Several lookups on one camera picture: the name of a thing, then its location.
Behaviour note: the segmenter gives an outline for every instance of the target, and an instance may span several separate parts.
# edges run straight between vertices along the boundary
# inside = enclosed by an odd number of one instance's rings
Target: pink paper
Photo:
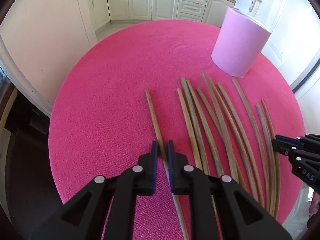
[[[255,19],[229,7],[211,58],[224,72],[243,78],[270,35]]]

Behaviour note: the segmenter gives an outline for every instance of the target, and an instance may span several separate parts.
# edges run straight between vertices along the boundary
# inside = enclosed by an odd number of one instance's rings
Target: wooden stick
[[[216,114],[214,113],[214,111],[212,110],[207,98],[205,97],[205,95],[203,94],[202,90],[198,87],[197,89],[197,92],[198,94],[200,95],[205,107],[207,108],[207,111],[212,119],[212,121],[214,122],[217,130],[218,130],[218,133],[220,134],[221,138],[222,137],[222,132],[221,132],[221,128],[220,128],[220,124],[219,124],[219,121],[218,121],[218,118],[216,116]],[[243,187],[245,190],[247,190],[247,186],[244,182],[244,178],[243,178],[243,175],[242,175],[242,172],[240,170],[240,167],[238,165],[238,162],[236,160],[236,168],[237,168],[237,173],[238,173],[238,178],[239,178],[239,184],[241,185],[241,187]]]
[[[169,167],[168,167],[167,157],[166,157],[165,151],[164,151],[164,144],[163,144],[163,140],[162,140],[162,136],[161,136],[161,132],[160,132],[160,128],[159,128],[156,112],[155,112],[155,109],[153,107],[151,96],[150,96],[150,93],[149,93],[148,90],[146,90],[146,96],[147,96],[147,101],[148,101],[148,105],[149,105],[149,109],[150,109],[150,113],[151,113],[151,119],[152,119],[153,127],[154,127],[155,132],[156,132],[156,138],[158,140],[158,145],[159,145],[161,157],[162,157],[163,164],[164,164],[165,173],[167,174],[167,178],[168,178],[168,181],[170,183],[170,180],[169,180]],[[188,231],[187,231],[186,223],[185,223],[185,220],[184,220],[184,217],[183,217],[183,213],[182,213],[182,209],[181,209],[181,206],[180,206],[179,198],[178,198],[177,195],[173,195],[173,194],[172,194],[172,198],[173,198],[173,202],[174,202],[174,205],[175,205],[175,208],[176,208],[176,211],[177,211],[177,215],[178,215],[178,219],[179,219],[179,222],[180,222],[180,226],[181,226],[181,229],[182,229],[183,238],[184,238],[184,240],[189,240]]]
[[[220,106],[222,107],[227,119],[228,119],[228,122],[230,124],[230,127],[233,131],[233,134],[236,138],[236,142],[237,142],[237,145],[238,145],[238,148],[240,150],[240,153],[241,153],[241,157],[242,157],[242,160],[243,160],[243,163],[244,163],[244,167],[245,167],[245,170],[247,172],[247,177],[248,177],[248,180],[249,180],[249,185],[250,185],[250,189],[251,189],[251,194],[252,196],[255,198],[255,200],[257,202],[259,202],[259,198],[258,198],[258,192],[257,192],[257,187],[256,187],[256,184],[255,184],[255,181],[254,181],[254,177],[253,177],[253,173],[252,173],[252,168],[251,168],[251,165],[250,165],[250,162],[249,162],[249,158],[248,158],[248,155],[247,155],[247,152],[244,148],[244,143],[240,137],[240,134],[239,134],[239,131],[236,127],[236,124],[234,123],[230,113],[229,113],[229,110],[226,106],[226,104],[224,103],[221,95],[219,94],[217,88],[215,87],[215,85],[213,84],[213,82],[211,82],[211,87],[213,89],[213,92],[216,94],[216,97],[218,98],[218,101],[220,103]]]
[[[214,164],[216,166],[217,174],[220,177],[220,176],[222,176],[224,174],[224,172],[223,172],[223,168],[222,168],[222,165],[221,165],[221,161],[220,161],[220,157],[219,157],[219,154],[218,154],[218,151],[217,151],[216,144],[214,142],[212,133],[210,131],[209,125],[208,125],[207,120],[206,120],[206,118],[204,116],[202,108],[201,108],[201,106],[199,104],[198,98],[196,97],[196,93],[194,92],[189,80],[187,80],[187,84],[188,84],[190,93],[192,95],[193,101],[194,101],[194,103],[196,105],[196,108],[198,110],[198,114],[200,116],[200,120],[202,122],[205,135],[207,136],[207,140],[208,140],[209,147],[210,147],[210,150],[211,150],[211,153],[212,153],[212,157],[214,159]]]
[[[269,126],[269,131],[271,135],[271,139],[276,138],[275,130],[273,129],[272,121],[270,118],[270,114],[267,108],[267,105],[265,101],[262,99],[262,106],[264,109],[264,112],[266,113],[267,121],[268,121],[268,126]],[[277,193],[276,193],[276,206],[275,206],[275,213],[274,213],[274,218],[276,219],[278,217],[278,212],[279,212],[279,204],[280,204],[280,181],[281,181],[281,174],[280,174],[280,160],[279,160],[279,153],[275,152],[275,161],[276,161],[276,177],[277,177]]]
[[[260,104],[256,104],[260,122],[262,125],[262,130],[264,138],[267,145],[267,152],[269,156],[269,172],[270,172],[270,211],[269,213],[273,216],[276,207],[276,193],[277,193],[277,178],[276,178],[276,163],[275,156],[273,154],[273,148],[271,143],[271,137],[269,134],[266,119],[264,118],[263,112],[261,110]]]
[[[266,152],[263,147],[262,138],[261,138],[261,135],[260,135],[260,132],[258,129],[257,121],[252,113],[252,110],[250,108],[248,100],[245,97],[238,81],[235,78],[232,78],[231,80],[232,80],[233,84],[235,85],[235,87],[241,97],[242,103],[244,104],[244,107],[247,111],[247,114],[248,114],[250,122],[251,122],[251,126],[253,128],[254,135],[256,137],[256,140],[257,140],[257,143],[259,146],[259,151],[260,151],[260,155],[261,155],[261,162],[262,162],[262,169],[263,169],[264,180],[265,180],[265,185],[266,185],[266,210],[269,212],[270,211],[269,172],[268,172]]]
[[[223,86],[218,82],[218,87],[221,91],[221,94],[223,95],[224,97],[224,100],[226,101],[227,105],[229,106],[229,109],[232,113],[232,116],[233,118],[235,119],[236,121],[236,124],[239,128],[239,131],[240,131],[240,134],[243,138],[243,141],[244,141],[244,144],[246,146],[246,149],[247,149],[247,153],[249,155],[249,159],[251,161],[251,166],[253,168],[253,173],[254,173],[254,178],[256,180],[256,184],[257,184],[257,188],[258,188],[258,194],[259,194],[259,203],[261,206],[265,207],[265,203],[264,203],[264,195],[263,195],[263,191],[262,191],[262,185],[261,185],[261,180],[260,180],[260,175],[259,175],[259,172],[258,172],[258,168],[257,168],[257,163],[256,163],[256,160],[254,158],[254,155],[253,155],[253,152],[252,152],[252,149],[251,149],[251,146],[250,146],[250,142],[248,140],[248,137],[247,137],[247,134],[244,130],[244,127],[242,125],[242,122],[238,116],[238,113],[237,111],[235,110],[227,92],[225,91],[225,89],[223,88]]]
[[[219,124],[220,124],[220,128],[221,128],[221,132],[222,132],[222,139],[224,141],[224,144],[226,146],[226,151],[227,151],[227,156],[228,156],[228,160],[229,160],[229,166],[230,166],[230,172],[231,172],[231,176],[233,177],[233,179],[236,182],[239,182],[239,178],[238,178],[238,171],[236,168],[236,158],[235,155],[233,153],[233,149],[232,149],[232,144],[231,144],[231,140],[230,140],[230,136],[228,133],[228,129],[226,126],[226,123],[224,121],[224,117],[222,115],[221,109],[219,107],[218,101],[212,91],[211,85],[210,85],[210,81],[207,78],[207,76],[205,75],[204,71],[201,71],[202,75],[204,77],[204,81],[207,85],[207,88],[209,90],[209,94],[214,106],[214,109],[216,110],[217,113],[217,118],[219,120]]]
[[[200,130],[197,116],[196,116],[196,110],[193,105],[192,97],[191,97],[191,94],[190,94],[190,91],[188,88],[188,84],[187,84],[187,81],[185,78],[181,78],[181,84],[182,84],[184,93],[186,95],[187,103],[189,106],[191,120],[192,120],[193,128],[195,130],[196,140],[198,143],[198,149],[199,149],[199,153],[200,153],[200,157],[201,157],[203,172],[207,175],[210,175],[207,154],[205,152],[204,143],[203,143],[203,139],[202,139],[202,135],[201,135],[201,130]]]
[[[199,150],[198,150],[198,145],[197,145],[197,141],[196,141],[196,136],[195,136],[195,133],[194,133],[194,130],[192,127],[192,123],[191,123],[190,115],[189,115],[189,112],[187,109],[187,105],[184,100],[181,89],[178,88],[177,91],[178,91],[180,104],[181,104],[181,108],[182,108],[182,112],[183,112],[183,116],[184,116],[184,121],[186,122],[188,135],[190,138],[190,143],[191,143],[191,147],[192,147],[193,157],[195,159],[195,164],[196,164],[197,168],[199,168],[203,171],[201,158],[200,158],[200,154],[199,154]]]

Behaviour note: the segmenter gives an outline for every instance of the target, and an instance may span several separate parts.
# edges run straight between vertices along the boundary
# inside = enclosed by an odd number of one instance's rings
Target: tile floor
[[[96,32],[97,41],[102,41],[104,38],[110,36],[111,34],[135,24],[137,23],[111,23],[110,25],[107,25],[105,29],[98,30]]]

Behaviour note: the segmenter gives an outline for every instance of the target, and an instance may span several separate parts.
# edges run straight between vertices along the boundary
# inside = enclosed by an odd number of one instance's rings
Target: silver screw
[[[143,171],[143,167],[140,166],[140,165],[136,165],[136,166],[133,166],[133,167],[132,167],[132,170],[133,170],[134,172],[141,172],[141,171]]]
[[[104,182],[104,177],[99,175],[94,178],[94,182],[100,184],[100,183]]]
[[[221,179],[223,182],[226,182],[226,183],[229,183],[232,180],[232,178],[229,175],[223,175]]]
[[[192,172],[195,168],[191,165],[186,165],[183,167],[185,171]]]

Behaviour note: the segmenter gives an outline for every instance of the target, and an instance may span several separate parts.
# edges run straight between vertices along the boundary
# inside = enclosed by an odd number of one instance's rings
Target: pink table surface
[[[221,82],[233,101],[264,185],[258,145],[243,103],[231,77],[211,60],[219,30],[191,21],[150,21],[107,37],[80,59],[60,89],[50,123],[50,165],[64,203],[95,176],[108,178],[119,175],[135,165],[141,154],[150,151],[156,137],[144,92],[146,89],[151,93],[164,142],[172,139],[176,151],[187,155],[189,163],[194,165],[177,88],[181,87],[181,77],[188,78],[193,87],[199,86],[209,99],[201,70],[213,82]],[[282,75],[266,57],[260,54],[247,75],[238,82],[258,120],[261,134],[255,104],[264,99],[276,134],[289,137],[304,135],[297,101]],[[229,174],[223,142],[202,107],[224,171]],[[249,188],[240,153],[233,136],[231,139]],[[206,140],[205,144],[211,175],[216,176]],[[287,157],[280,156],[280,163],[278,221],[282,223],[293,208],[302,182],[291,174]],[[188,197],[180,197],[180,202],[190,231]],[[137,198],[133,239],[182,239],[160,159],[156,194]]]

